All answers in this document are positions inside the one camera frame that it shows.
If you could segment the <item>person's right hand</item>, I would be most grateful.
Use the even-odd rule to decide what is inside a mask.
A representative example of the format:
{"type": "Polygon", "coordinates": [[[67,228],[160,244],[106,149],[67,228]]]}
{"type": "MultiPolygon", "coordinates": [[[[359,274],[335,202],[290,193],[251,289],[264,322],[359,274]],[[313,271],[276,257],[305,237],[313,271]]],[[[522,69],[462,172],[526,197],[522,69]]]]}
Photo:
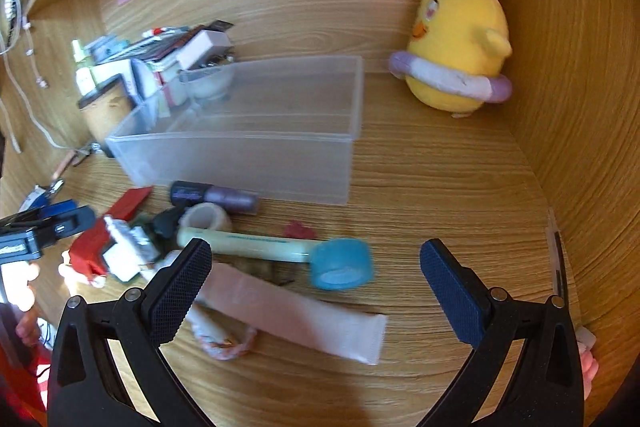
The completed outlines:
{"type": "Polygon", "coordinates": [[[582,363],[584,399],[587,400],[592,389],[592,382],[599,370],[599,362],[592,354],[592,348],[597,342],[597,337],[584,326],[578,327],[575,334],[580,355],[580,363],[582,363]]]}

